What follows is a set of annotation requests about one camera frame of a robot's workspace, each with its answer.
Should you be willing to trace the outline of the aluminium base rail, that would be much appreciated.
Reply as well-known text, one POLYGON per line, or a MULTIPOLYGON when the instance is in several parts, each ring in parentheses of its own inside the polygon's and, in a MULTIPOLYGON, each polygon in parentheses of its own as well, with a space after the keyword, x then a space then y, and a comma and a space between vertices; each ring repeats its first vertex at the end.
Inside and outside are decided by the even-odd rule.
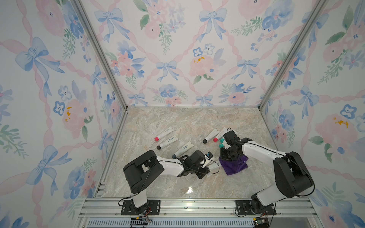
POLYGON ((322 228, 309 199, 277 202, 264 215, 245 212, 236 199, 161 198, 159 215, 122 215, 117 198, 88 199, 76 228, 253 228, 260 219, 269 228, 322 228))

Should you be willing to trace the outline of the aluminium corner post left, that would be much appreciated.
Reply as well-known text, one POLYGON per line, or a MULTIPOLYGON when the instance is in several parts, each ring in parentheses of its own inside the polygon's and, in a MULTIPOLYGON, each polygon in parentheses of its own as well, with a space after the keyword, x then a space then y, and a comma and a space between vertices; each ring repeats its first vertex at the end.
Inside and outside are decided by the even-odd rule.
POLYGON ((112 73, 111 67, 107 63, 106 56, 103 52, 103 49, 102 49, 101 44, 100 44, 100 42, 97 38, 97 35, 96 35, 96 33, 93 29, 93 26, 90 23, 89 17, 88 17, 88 15, 87 15, 87 13, 84 9, 82 1, 71 0, 70 2, 72 4, 72 6, 74 7, 76 14, 79 16, 81 24, 83 25, 83 27, 86 31, 86 34, 89 36, 90 43, 91 43, 97 57, 100 60, 101 66, 103 67, 103 69, 106 73, 106 76, 107 76, 107 78, 109 79, 109 81, 111 83, 112 88, 114 89, 114 91, 116 93, 117 99, 121 103, 123 110, 126 112, 128 107, 127 107, 126 102, 125 102, 125 100, 122 96, 121 90, 120 90, 120 88, 117 84, 117 80, 115 79, 115 77, 112 73))

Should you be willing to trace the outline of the purple cloth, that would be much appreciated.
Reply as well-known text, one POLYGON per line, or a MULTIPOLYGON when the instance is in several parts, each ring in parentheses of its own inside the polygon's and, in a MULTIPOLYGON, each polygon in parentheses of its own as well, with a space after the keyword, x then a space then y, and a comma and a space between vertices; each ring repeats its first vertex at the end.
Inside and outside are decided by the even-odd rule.
POLYGON ((237 174, 244 169, 248 168, 248 157, 246 155, 241 156, 237 161, 224 160, 219 158, 220 164, 228 176, 237 174))

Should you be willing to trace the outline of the white tube pink cap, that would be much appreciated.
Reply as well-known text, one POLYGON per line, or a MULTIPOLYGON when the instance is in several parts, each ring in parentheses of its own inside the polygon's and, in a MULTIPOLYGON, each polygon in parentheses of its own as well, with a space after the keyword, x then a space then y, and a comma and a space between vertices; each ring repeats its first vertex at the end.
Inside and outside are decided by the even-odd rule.
POLYGON ((173 131, 174 131, 174 129, 172 127, 167 128, 166 130, 164 130, 162 133, 160 133, 158 136, 155 137, 155 141, 157 142, 157 141, 161 140, 162 138, 169 135, 173 131))
POLYGON ((227 133, 227 128, 224 127, 219 133, 214 137, 213 141, 218 142, 223 138, 223 135, 227 133))

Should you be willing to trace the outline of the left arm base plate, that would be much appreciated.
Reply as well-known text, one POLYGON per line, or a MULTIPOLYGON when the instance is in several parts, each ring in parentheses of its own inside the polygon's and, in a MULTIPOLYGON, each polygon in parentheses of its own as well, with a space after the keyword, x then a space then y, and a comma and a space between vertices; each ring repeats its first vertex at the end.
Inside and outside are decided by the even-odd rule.
POLYGON ((121 215, 134 216, 134 215, 159 215, 161 209, 160 200, 148 200, 146 204, 137 208, 131 199, 125 200, 122 204, 121 215))

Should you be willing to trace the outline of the white tube front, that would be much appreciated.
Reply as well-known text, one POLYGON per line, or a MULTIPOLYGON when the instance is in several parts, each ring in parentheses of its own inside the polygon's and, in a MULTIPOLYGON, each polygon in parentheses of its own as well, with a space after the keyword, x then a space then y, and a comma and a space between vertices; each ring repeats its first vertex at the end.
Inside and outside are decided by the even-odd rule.
POLYGON ((220 168, 220 164, 216 161, 208 160, 206 162, 206 167, 208 167, 210 172, 213 173, 213 172, 218 171, 218 169, 220 168))

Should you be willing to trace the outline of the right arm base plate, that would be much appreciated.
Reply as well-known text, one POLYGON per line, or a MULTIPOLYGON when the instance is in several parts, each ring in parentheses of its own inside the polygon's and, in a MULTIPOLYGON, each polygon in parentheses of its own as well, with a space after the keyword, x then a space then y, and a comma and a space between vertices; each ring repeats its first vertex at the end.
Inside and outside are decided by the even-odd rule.
POLYGON ((277 214, 276 207, 273 203, 268 206, 263 206, 258 201, 241 199, 235 201, 235 206, 236 206, 235 213, 238 216, 248 216, 248 215, 261 216, 264 213, 266 215, 277 214))

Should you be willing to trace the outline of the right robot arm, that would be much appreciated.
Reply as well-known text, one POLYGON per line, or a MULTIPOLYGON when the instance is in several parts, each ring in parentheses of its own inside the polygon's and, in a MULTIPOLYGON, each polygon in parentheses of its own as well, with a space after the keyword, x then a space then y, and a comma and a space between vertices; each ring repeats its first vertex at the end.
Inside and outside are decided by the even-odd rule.
POLYGON ((297 152, 284 154, 257 144, 250 138, 240 139, 231 130, 216 139, 220 145, 219 161, 228 176, 248 168, 248 158, 259 160, 274 171, 275 183, 252 195, 252 211, 258 213, 277 201, 303 197, 302 192, 315 189, 315 183, 297 152))

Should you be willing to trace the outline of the aluminium corner post right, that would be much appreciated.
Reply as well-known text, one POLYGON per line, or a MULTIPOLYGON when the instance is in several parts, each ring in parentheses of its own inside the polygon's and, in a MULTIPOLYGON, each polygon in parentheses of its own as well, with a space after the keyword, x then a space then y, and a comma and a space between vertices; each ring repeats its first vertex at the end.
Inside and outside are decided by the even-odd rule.
POLYGON ((276 86, 280 83, 281 79, 284 77, 285 72, 289 68, 290 64, 292 63, 294 57, 299 52, 303 42, 310 34, 310 31, 314 27, 315 23, 319 19, 324 7, 327 5, 328 1, 320 0, 316 1, 312 11, 309 13, 307 17, 307 21, 301 27, 297 39, 293 42, 292 47, 290 48, 287 57, 283 61, 283 65, 279 68, 278 73, 274 77, 272 83, 270 84, 267 92, 264 94, 263 99, 261 100, 258 109, 261 112, 264 109, 264 106, 269 103, 269 99, 273 94, 276 86))

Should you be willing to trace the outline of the white tube black cap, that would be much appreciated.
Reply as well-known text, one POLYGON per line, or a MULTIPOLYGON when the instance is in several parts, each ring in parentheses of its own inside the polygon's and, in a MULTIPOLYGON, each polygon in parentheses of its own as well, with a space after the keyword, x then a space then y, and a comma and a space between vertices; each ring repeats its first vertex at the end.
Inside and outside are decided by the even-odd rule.
POLYGON ((216 135, 219 134, 219 131, 217 129, 213 129, 204 139, 203 139, 203 143, 206 144, 208 143, 211 139, 213 139, 216 135))

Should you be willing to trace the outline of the white tube dark cap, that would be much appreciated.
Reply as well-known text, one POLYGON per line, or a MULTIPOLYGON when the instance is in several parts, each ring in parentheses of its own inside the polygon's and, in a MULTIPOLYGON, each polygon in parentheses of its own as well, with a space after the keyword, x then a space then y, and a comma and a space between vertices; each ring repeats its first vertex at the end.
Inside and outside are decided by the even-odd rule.
POLYGON ((170 137, 169 139, 167 139, 165 142, 160 143, 156 148, 158 150, 161 150, 163 148, 165 148, 166 146, 178 141, 179 139, 176 136, 170 137))

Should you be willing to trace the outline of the aluminium corner post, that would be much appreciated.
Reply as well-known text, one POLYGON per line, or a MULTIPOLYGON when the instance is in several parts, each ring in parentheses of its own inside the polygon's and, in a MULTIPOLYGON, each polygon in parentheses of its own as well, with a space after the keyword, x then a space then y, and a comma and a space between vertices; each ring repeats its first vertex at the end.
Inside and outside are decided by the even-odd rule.
POLYGON ((293 42, 292 47, 290 48, 287 57, 283 61, 283 65, 279 68, 278 73, 274 77, 272 83, 270 84, 267 92, 264 94, 263 99, 261 100, 258 109, 261 112, 264 109, 264 106, 269 103, 269 99, 273 94, 276 86, 280 83, 281 79, 284 77, 285 72, 289 68, 290 64, 292 63, 294 57, 299 52, 303 42, 310 34, 310 31, 314 27, 315 23, 319 19, 324 7, 327 5, 328 1, 320 0, 316 1, 312 11, 309 13, 307 17, 307 21, 301 27, 297 39, 293 42))
POLYGON ((74 7, 76 14, 79 16, 81 24, 83 25, 83 27, 86 31, 86 34, 89 36, 90 43, 91 43, 97 57, 100 60, 101 66, 103 67, 103 69, 106 73, 106 76, 107 76, 107 78, 109 79, 109 81, 111 83, 112 88, 114 89, 114 91, 116 93, 117 99, 121 103, 123 110, 126 112, 128 107, 127 107, 126 102, 125 102, 125 100, 122 96, 121 90, 120 90, 120 88, 117 84, 117 80, 115 79, 115 77, 112 73, 111 67, 107 63, 106 56, 103 52, 103 49, 102 49, 101 44, 100 44, 100 42, 97 38, 97 35, 96 35, 96 33, 93 29, 93 26, 90 23, 89 17, 88 17, 88 15, 87 15, 87 13, 84 9, 82 1, 71 0, 70 2, 72 4, 72 6, 74 7))

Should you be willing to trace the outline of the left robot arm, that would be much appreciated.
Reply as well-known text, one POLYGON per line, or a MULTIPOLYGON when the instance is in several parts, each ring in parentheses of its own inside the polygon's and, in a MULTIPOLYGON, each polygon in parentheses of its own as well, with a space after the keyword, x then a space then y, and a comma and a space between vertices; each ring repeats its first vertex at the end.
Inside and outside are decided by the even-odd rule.
POLYGON ((184 177, 195 174, 199 179, 210 174, 208 163, 213 154, 197 150, 190 156, 167 159, 157 156, 152 150, 145 152, 124 166, 123 172, 132 193, 131 200, 136 209, 148 205, 146 189, 161 175, 184 177))

